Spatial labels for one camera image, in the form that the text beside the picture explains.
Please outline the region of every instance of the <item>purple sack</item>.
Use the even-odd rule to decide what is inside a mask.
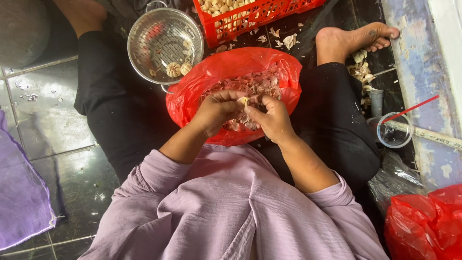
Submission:
[[[56,225],[45,182],[7,129],[0,110],[0,251]]]

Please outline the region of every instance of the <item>red plastic crate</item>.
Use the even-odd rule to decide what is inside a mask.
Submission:
[[[316,8],[325,2],[326,0],[256,0],[215,17],[202,10],[199,0],[194,0],[194,5],[204,27],[208,47],[213,48],[242,33],[287,15]]]

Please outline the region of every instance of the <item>perforated metal bowl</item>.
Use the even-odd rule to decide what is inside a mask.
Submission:
[[[191,42],[191,55],[183,53],[187,48],[184,41]],[[195,66],[204,55],[204,38],[194,20],[182,11],[172,8],[158,8],[143,14],[133,25],[128,35],[128,56],[136,72],[146,80],[164,85],[180,82],[182,75],[171,78],[167,75],[167,65],[185,60]],[[151,76],[149,70],[155,71]]]

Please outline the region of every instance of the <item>hand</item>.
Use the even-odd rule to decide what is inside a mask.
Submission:
[[[271,96],[260,95],[251,98],[251,103],[263,104],[266,114],[252,106],[246,106],[244,112],[263,129],[266,136],[274,143],[281,145],[285,140],[297,137],[290,123],[286,105]]]
[[[189,125],[208,138],[218,134],[226,121],[243,115],[244,105],[237,100],[245,95],[246,92],[235,90],[215,92],[205,98]]]

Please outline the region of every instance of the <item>foot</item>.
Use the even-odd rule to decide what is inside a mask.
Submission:
[[[322,28],[316,35],[318,65],[328,62],[345,64],[349,55],[359,49],[377,51],[390,46],[385,38],[396,39],[400,31],[383,23],[375,22],[357,30],[344,31],[335,27]]]
[[[108,14],[106,9],[94,0],[54,0],[69,20],[79,38],[88,31],[102,31]]]

